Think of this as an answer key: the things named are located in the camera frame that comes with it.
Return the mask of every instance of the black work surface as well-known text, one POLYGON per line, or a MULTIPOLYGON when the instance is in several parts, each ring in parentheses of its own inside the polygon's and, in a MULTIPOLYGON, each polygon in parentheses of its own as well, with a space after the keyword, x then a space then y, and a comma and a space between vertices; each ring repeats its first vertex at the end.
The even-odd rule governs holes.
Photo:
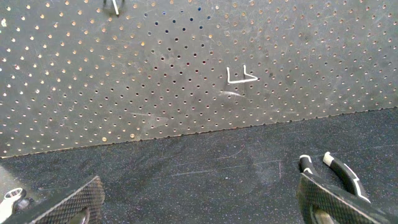
POLYGON ((105 223, 303 223, 301 154, 341 185, 323 154, 347 163, 373 205, 398 215, 398 110, 271 124, 0 160, 0 193, 42 202, 98 174, 105 223))

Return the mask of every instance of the white hook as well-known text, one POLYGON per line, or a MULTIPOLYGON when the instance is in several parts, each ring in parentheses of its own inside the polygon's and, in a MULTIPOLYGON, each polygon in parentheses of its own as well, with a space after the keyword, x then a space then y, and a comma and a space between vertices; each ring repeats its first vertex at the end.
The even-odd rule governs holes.
POLYGON ((112 0, 112 2, 113 2, 114 10, 116 11, 116 15, 119 15, 119 10, 118 10, 118 5, 116 4, 116 0, 112 0))
POLYGON ((230 78, 230 74, 229 74, 229 67, 226 67, 226 71, 227 71, 227 77, 228 77, 228 83, 230 84, 235 84, 235 83, 245 83, 245 82, 251 82, 251 81, 256 81, 258 78, 255 77, 254 75, 250 75, 246 73, 246 65, 243 65, 243 74, 247 75, 249 77, 252 77, 250 79, 247 80, 238 80, 238 81, 231 81, 230 78))

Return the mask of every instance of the gray floor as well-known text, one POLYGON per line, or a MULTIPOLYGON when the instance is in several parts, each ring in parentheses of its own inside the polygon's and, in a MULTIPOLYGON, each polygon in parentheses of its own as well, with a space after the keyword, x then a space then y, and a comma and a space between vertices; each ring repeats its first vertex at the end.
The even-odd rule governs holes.
POLYGON ((101 176, 104 223, 302 223, 298 158, 320 175, 330 151, 361 179, 373 205, 398 215, 398 110, 272 124, 0 160, 0 193, 44 201, 101 176))

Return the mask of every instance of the perforated metal panel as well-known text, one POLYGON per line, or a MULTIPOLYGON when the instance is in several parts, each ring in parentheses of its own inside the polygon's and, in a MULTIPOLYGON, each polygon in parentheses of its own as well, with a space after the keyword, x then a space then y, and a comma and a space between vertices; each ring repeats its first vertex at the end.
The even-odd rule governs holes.
POLYGON ((395 0, 117 2, 2 1, 0 156, 398 105, 395 0))

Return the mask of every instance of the gray pegboard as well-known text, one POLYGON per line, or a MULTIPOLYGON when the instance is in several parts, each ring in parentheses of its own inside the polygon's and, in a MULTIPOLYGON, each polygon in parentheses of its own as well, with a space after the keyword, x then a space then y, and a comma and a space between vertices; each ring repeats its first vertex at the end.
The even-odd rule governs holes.
POLYGON ((398 105, 395 0, 117 3, 1 3, 1 157, 398 105))

